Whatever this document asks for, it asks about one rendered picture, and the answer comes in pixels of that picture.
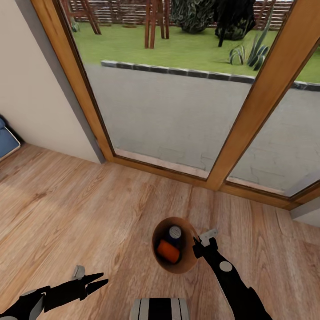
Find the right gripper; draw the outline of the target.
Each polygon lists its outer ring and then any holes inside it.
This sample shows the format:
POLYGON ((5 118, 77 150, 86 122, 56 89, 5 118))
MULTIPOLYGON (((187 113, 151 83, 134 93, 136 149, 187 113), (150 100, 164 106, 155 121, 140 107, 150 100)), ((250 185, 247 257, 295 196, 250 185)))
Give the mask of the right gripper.
POLYGON ((210 241, 210 245, 207 247, 204 247, 201 244, 201 242, 195 242, 195 245, 193 246, 193 251, 194 251, 196 258, 204 257, 206 259, 206 261, 208 262, 208 256, 211 253, 217 252, 218 254, 220 254, 217 251, 218 245, 217 245, 216 239, 214 237, 212 237, 211 239, 209 239, 209 241, 210 241))

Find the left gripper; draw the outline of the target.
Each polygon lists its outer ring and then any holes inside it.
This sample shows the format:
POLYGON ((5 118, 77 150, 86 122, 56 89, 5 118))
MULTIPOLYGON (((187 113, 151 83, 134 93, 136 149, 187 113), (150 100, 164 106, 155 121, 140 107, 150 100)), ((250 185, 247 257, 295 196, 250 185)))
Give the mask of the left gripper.
POLYGON ((80 301, 82 301, 88 295, 107 284, 108 279, 92 283, 92 281, 102 277, 103 275, 104 272, 85 275, 81 280, 76 279, 61 284, 59 293, 59 306, 65 305, 79 298, 80 301))

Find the robot trunk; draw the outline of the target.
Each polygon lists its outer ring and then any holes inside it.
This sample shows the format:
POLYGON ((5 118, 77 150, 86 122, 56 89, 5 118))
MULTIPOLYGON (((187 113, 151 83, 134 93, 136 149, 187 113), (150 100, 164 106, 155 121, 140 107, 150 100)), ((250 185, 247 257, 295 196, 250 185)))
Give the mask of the robot trunk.
POLYGON ((136 298, 129 320, 191 320, 185 298, 136 298))

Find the trash can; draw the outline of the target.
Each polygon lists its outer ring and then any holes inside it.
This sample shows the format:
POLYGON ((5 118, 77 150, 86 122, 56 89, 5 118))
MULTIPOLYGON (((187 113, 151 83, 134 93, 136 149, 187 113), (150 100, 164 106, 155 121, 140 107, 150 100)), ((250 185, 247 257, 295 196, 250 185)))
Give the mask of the trash can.
POLYGON ((193 251, 195 241, 200 242, 200 239, 194 227, 181 217, 171 216, 163 219, 157 224, 152 234, 152 252, 159 266, 165 271, 178 275, 185 274, 193 269, 198 261, 198 258, 195 257, 193 251), (167 240, 168 231, 173 225, 177 225, 182 231, 179 248, 180 260, 175 265, 169 263, 164 258, 160 258, 155 252, 155 244, 159 239, 167 240), (190 230, 194 232, 196 239, 193 238, 190 230))

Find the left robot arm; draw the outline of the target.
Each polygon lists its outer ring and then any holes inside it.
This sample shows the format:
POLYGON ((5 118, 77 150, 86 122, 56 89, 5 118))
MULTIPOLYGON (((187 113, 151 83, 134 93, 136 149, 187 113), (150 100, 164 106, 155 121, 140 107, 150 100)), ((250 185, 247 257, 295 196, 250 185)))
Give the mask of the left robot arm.
POLYGON ((80 298, 84 300, 108 283, 108 279, 92 281, 102 277, 104 272, 85 275, 85 267, 76 265, 71 281, 51 288, 50 285, 22 294, 19 301, 0 314, 0 320, 36 320, 42 310, 48 312, 80 298))

